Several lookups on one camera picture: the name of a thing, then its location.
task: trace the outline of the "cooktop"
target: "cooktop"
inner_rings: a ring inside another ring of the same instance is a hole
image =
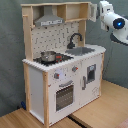
[[[45,65],[45,66],[48,67],[48,66],[51,66],[51,65],[54,65],[54,64],[57,64],[57,63],[61,63],[61,62],[70,60],[70,59],[73,59],[73,57],[70,57],[70,56],[67,56],[67,55],[64,55],[64,54],[61,54],[61,53],[56,53],[55,61],[46,62],[46,61],[42,61],[42,58],[39,57],[39,58],[34,59],[34,62],[37,62],[39,64],[42,64],[42,65]]]

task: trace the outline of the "oven window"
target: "oven window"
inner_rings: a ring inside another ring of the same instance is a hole
[[[56,92],[56,111],[73,103],[73,85]]]

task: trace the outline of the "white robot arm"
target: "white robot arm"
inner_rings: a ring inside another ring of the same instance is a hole
[[[114,29],[110,38],[112,41],[128,45],[128,18],[114,13],[112,4],[100,1],[101,29]]]

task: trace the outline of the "wooden table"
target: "wooden table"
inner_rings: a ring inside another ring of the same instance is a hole
[[[0,128],[44,128],[36,118],[23,109],[0,118]],[[69,118],[64,118],[50,128],[81,128]]]
[[[102,96],[71,115],[87,128],[115,128],[128,118],[128,89],[102,81]]]

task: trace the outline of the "oven door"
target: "oven door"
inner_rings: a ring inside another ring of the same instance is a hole
[[[75,76],[57,82],[49,87],[50,125],[79,108],[79,90],[80,81]]]

